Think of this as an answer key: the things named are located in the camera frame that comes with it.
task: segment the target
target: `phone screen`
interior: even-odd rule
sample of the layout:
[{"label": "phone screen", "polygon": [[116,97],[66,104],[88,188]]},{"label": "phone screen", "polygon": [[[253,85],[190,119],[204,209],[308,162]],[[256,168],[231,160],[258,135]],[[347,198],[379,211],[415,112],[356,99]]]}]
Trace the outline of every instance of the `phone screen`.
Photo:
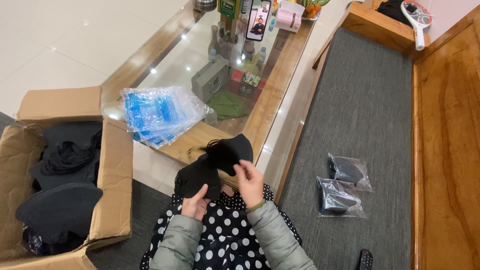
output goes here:
[{"label": "phone screen", "polygon": [[248,19],[247,39],[262,41],[270,13],[270,1],[253,0]]}]

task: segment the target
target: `gray puffer jacket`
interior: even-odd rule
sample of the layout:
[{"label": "gray puffer jacket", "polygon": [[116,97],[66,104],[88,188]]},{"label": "gray puffer jacket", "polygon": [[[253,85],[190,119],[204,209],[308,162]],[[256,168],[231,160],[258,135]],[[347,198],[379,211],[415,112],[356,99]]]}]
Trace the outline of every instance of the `gray puffer jacket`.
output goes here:
[{"label": "gray puffer jacket", "polygon": [[[248,213],[247,218],[273,270],[317,270],[293,234],[289,233],[290,229],[273,202],[266,202]],[[195,219],[174,216],[150,269],[192,270],[202,229],[202,223]]]}]

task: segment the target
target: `person on phone screen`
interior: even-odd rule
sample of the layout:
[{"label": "person on phone screen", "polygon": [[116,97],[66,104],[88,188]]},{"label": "person on phone screen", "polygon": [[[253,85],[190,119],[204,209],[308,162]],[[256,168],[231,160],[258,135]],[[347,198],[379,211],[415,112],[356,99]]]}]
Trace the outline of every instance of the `person on phone screen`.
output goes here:
[{"label": "person on phone screen", "polygon": [[265,31],[265,25],[263,24],[264,20],[262,18],[258,19],[258,23],[253,26],[250,33],[261,35]]}]

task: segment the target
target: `black and white polka dot fabric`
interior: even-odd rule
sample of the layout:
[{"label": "black and white polka dot fabric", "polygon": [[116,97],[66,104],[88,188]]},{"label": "black and white polka dot fabric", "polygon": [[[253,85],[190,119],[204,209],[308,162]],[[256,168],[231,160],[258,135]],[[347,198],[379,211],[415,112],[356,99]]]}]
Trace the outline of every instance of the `black and white polka dot fabric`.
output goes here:
[{"label": "black and white polka dot fabric", "polygon": [[[264,198],[273,200],[273,193],[264,185]],[[181,214],[183,198],[172,195],[172,205],[157,221],[150,243],[140,262],[140,270],[149,269],[150,262],[163,240],[170,219]],[[210,202],[202,223],[201,240],[197,247],[194,270],[268,270],[270,265],[247,219],[245,203],[238,191],[232,197],[222,192],[220,199]],[[283,219],[301,245],[301,238],[288,216]]]}]

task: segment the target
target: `woman's right hand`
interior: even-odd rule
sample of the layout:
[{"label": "woman's right hand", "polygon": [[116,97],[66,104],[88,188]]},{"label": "woman's right hand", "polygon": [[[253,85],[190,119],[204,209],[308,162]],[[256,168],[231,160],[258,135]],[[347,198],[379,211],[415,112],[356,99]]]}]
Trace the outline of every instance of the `woman's right hand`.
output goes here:
[{"label": "woman's right hand", "polygon": [[233,165],[239,181],[240,195],[248,208],[252,208],[264,199],[264,175],[246,160]]}]

